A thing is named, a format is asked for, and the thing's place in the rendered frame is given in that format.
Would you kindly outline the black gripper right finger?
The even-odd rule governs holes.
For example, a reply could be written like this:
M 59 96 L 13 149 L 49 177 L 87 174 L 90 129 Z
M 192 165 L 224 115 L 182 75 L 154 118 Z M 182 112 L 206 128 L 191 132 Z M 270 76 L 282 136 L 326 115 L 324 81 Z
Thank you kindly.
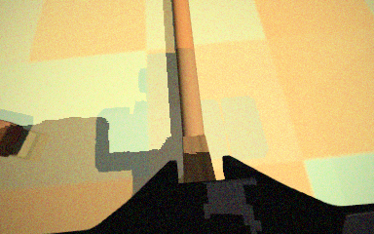
M 256 178 L 267 234 L 374 234 L 374 204 L 324 203 L 230 155 L 222 165 L 225 179 Z

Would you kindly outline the brown wooden block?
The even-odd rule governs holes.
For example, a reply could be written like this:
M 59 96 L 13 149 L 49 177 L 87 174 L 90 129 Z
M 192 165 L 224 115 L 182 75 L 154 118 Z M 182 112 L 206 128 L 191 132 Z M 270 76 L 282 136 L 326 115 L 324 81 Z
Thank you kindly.
M 0 120 L 0 156 L 16 156 L 28 133 L 23 126 Z

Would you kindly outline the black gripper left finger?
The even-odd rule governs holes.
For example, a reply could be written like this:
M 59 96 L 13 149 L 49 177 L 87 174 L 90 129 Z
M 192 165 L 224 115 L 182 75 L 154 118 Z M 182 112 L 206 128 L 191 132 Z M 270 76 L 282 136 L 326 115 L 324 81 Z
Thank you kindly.
M 94 228 L 54 234 L 167 234 L 165 186 L 177 183 L 177 162 L 168 161 L 128 201 Z

